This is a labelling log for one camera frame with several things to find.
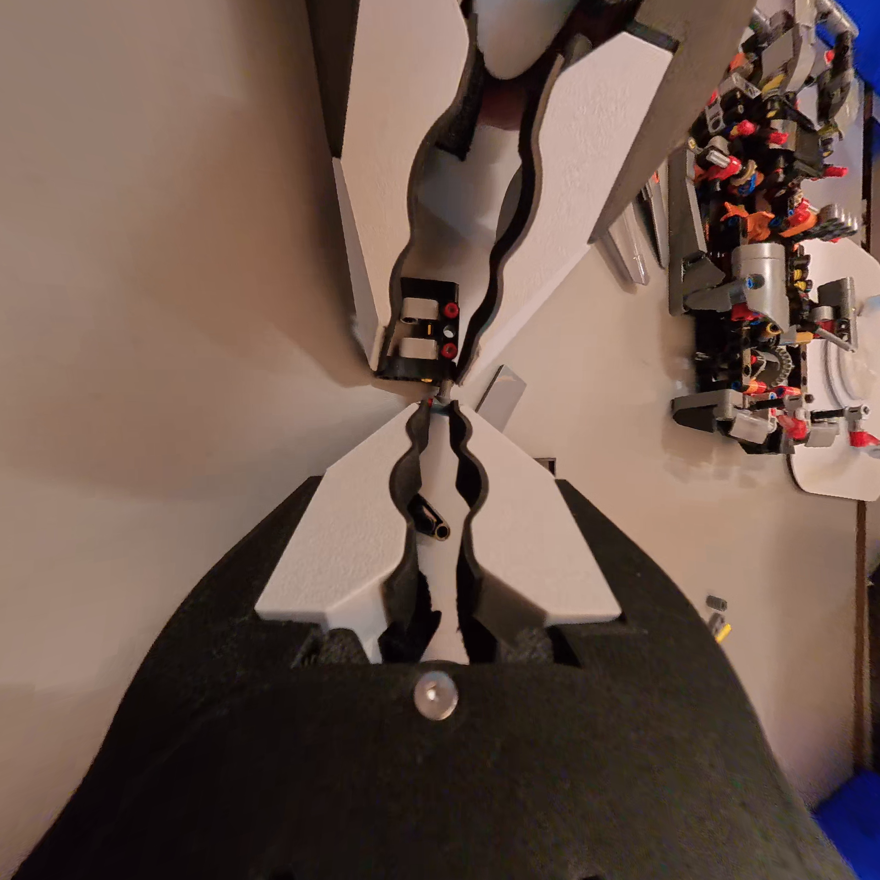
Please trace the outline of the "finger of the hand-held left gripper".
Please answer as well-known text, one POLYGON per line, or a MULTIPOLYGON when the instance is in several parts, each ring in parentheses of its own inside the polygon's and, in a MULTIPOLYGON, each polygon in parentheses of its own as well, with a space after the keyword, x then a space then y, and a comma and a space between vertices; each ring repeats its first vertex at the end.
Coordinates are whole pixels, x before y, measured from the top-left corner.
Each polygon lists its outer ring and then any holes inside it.
POLYGON ((435 137, 460 107, 475 49, 460 2, 358 3, 333 174, 355 336, 374 375, 383 368, 400 315, 416 184, 435 137))
POLYGON ((579 54, 574 37, 524 112, 488 258, 487 291, 459 349, 467 383, 515 336, 591 247, 612 187, 674 59, 657 29, 623 29, 579 54))

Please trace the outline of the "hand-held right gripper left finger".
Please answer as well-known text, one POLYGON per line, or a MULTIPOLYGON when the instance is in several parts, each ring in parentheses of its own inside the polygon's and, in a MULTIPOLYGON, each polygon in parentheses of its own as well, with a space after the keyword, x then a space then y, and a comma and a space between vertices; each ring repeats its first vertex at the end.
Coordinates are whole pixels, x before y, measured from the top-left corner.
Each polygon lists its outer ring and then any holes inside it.
POLYGON ((323 627, 407 627, 418 563, 409 511, 422 486, 427 403, 413 403, 331 465, 256 610, 323 627))

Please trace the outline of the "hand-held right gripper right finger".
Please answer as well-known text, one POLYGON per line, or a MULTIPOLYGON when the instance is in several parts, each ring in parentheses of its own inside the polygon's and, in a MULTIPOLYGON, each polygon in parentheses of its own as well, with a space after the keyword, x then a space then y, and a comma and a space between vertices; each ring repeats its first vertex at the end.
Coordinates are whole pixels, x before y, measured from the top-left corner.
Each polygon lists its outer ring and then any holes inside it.
POLYGON ((457 563, 461 627, 616 620, 621 607, 551 472, 469 406, 448 407, 467 512, 457 563))

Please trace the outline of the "black lego frame assembly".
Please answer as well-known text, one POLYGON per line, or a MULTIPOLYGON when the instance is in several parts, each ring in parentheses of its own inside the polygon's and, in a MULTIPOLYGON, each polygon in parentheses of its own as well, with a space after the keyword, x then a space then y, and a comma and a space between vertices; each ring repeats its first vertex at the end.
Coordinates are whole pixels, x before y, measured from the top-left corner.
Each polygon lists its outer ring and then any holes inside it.
POLYGON ((451 378, 459 354, 459 287, 450 280, 402 277, 400 292, 377 376, 440 385, 451 378))

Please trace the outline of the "black curved lego beam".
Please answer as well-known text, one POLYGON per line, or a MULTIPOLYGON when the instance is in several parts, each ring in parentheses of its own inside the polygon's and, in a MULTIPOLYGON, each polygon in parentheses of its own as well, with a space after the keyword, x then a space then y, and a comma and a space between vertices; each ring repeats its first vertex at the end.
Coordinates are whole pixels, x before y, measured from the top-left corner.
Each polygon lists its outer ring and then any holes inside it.
POLYGON ((450 535, 450 529, 443 516, 427 501, 420 492, 413 496, 407 507, 416 532, 432 537, 437 541, 445 541, 450 535))

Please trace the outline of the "grey flat lego tile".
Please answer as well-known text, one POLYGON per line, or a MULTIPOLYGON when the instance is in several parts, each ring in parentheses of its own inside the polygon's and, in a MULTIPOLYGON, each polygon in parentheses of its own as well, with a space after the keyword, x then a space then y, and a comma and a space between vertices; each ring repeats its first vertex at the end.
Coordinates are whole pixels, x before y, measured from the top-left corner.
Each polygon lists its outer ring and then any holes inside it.
POLYGON ((525 380, 511 367, 501 365, 480 398, 476 412, 494 429, 504 432, 525 389, 525 380))

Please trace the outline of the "partly built lego car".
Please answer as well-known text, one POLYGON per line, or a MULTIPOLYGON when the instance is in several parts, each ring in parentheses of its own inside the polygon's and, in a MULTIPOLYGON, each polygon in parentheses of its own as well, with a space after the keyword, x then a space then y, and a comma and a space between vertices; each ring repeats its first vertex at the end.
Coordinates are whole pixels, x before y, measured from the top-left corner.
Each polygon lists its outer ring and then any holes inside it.
POLYGON ((816 408, 808 349, 858 349, 855 280, 814 287, 806 244, 856 234, 838 204, 815 207, 803 182, 842 177, 829 162, 855 99, 859 30, 837 2, 794 2, 752 34, 668 164, 668 308, 695 323, 696 390, 674 421, 749 454, 829 447, 878 456, 869 404, 816 408))

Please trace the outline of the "white rounded board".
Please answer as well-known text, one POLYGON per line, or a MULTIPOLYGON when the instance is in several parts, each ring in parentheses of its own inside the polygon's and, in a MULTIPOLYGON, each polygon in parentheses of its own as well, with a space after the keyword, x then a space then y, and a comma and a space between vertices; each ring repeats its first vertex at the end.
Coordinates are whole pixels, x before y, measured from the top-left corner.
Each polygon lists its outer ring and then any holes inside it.
MULTIPOLYGON (((879 294, 878 261, 851 238, 842 238, 838 243, 809 240, 807 252, 810 254, 810 278, 816 284, 839 278, 853 279, 855 316, 866 298, 879 294)), ((813 410, 836 410, 839 408, 833 408, 821 376, 823 341, 815 340, 807 347, 809 390, 813 396, 810 407, 813 410)), ((879 405, 877 409, 868 409, 863 429, 874 437, 879 437, 879 405)), ((846 425, 840 428, 832 445, 800 447, 789 459, 789 464, 795 482, 803 491, 855 500, 878 499, 878 446, 852 446, 846 425)))

